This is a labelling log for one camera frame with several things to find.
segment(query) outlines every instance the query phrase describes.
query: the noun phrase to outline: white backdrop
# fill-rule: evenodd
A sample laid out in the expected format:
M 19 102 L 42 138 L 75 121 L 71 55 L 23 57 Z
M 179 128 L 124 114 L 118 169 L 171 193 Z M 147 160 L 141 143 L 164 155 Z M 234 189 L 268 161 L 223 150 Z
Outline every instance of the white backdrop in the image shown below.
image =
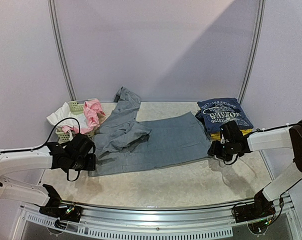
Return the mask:
M 43 143 L 46 116 L 69 100 L 47 1 L 0 0 L 0 148 Z M 36 183 L 41 173 L 14 177 Z M 0 199 L 0 240 L 11 239 L 20 204 Z
M 266 1 L 261 37 L 243 108 L 255 127 L 302 119 L 302 0 Z M 278 176 L 292 150 L 265 151 Z M 302 181 L 290 195 L 302 226 Z
M 258 0 L 58 0 L 77 99 L 238 97 Z

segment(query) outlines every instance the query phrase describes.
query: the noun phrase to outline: clothing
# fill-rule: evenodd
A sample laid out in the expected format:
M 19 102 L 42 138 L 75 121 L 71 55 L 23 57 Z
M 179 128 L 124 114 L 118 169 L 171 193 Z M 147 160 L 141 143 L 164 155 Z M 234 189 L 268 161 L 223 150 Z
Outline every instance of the clothing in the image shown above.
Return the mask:
M 89 176 L 151 170 L 207 157 L 210 142 L 192 113 L 137 122 L 140 98 L 123 87 L 116 99 L 116 108 L 93 139 L 97 164 Z
M 243 135 L 246 135 L 246 134 L 248 134 L 248 133 L 250 133 L 250 132 L 252 132 L 252 129 L 246 129 L 246 130 L 240 130 L 241 132 L 242 132 L 242 134 Z M 214 140 L 218 140 L 218 141 L 220 141 L 221 140 L 221 135 L 220 135 L 220 133 L 218 132 L 218 133 L 211 133 L 210 134 L 210 136 L 211 136 L 211 140 L 212 141 L 214 141 Z
M 55 125 L 60 120 L 69 117 L 76 118 L 80 123 L 81 133 L 86 134 L 103 122 L 105 114 L 100 102 L 97 99 L 93 99 L 84 103 L 83 113 L 78 115 L 73 114 L 70 110 L 70 106 L 65 102 L 56 112 L 49 115 L 47 120 L 51 125 Z M 78 124 L 74 119 L 67 119 L 61 122 L 57 127 L 61 128 L 64 133 L 70 131 L 79 132 Z
M 220 126 L 232 120 L 241 130 L 253 128 L 236 98 L 213 98 L 197 104 L 201 110 L 195 117 L 205 125 L 209 134 L 219 133 Z

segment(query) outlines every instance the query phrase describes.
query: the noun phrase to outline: folded navy t-shirt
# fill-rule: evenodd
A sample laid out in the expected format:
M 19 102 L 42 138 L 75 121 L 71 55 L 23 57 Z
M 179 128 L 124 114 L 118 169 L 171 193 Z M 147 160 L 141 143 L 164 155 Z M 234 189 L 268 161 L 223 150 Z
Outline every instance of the folded navy t-shirt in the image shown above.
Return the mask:
M 196 118 L 205 125 L 209 134 L 220 132 L 220 126 L 232 120 L 241 130 L 253 128 L 236 98 L 213 98 L 197 104 L 201 110 Z

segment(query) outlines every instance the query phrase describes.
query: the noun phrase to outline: laundry basket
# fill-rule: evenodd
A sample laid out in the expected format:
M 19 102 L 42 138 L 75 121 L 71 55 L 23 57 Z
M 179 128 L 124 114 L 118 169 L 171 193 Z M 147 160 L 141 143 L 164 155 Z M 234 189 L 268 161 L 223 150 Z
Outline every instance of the laundry basket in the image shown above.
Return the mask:
M 90 100 L 93 100 L 93 99 L 82 100 L 82 101 L 69 101 L 68 105 L 70 107 L 71 113 L 74 114 L 74 115 L 82 114 L 83 113 L 83 107 L 84 107 L 85 101 L 90 101 Z M 90 132 L 88 132 L 88 133 L 86 133 L 84 135 L 86 135 L 90 139 L 92 139 L 93 136 L 95 135 L 95 130 L 96 129 L 94 128 L 92 131 L 90 131 Z M 68 142 L 69 141 L 70 135 L 68 133 L 64 133 L 61 128 L 59 128 L 59 127 L 56 128 L 55 133 L 57 134 L 57 136 L 59 138 L 59 143 Z

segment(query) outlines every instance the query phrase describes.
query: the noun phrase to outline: robotic arm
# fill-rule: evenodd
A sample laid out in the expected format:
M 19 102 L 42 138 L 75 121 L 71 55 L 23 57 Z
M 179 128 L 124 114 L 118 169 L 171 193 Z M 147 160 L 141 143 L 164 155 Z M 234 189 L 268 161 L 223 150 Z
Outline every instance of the robotic arm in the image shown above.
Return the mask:
M 213 141 L 208 151 L 210 156 L 222 159 L 226 165 L 236 162 L 238 157 L 252 151 L 292 148 L 293 162 L 265 188 L 254 196 L 254 203 L 234 207 L 232 214 L 236 222 L 243 222 L 268 216 L 275 212 L 273 200 L 280 197 L 302 179 L 302 120 L 272 129 L 257 130 L 243 136 L 235 121 L 220 127 L 221 141 Z
M 42 214 L 79 222 L 83 209 L 74 204 L 61 204 L 61 197 L 52 186 L 32 185 L 8 178 L 5 174 L 30 169 L 61 168 L 69 180 L 69 170 L 78 171 L 78 176 L 82 170 L 95 170 L 96 156 L 89 153 L 91 149 L 95 151 L 94 142 L 80 133 L 66 144 L 47 142 L 31 149 L 0 149 L 0 199 L 36 204 L 40 206 Z

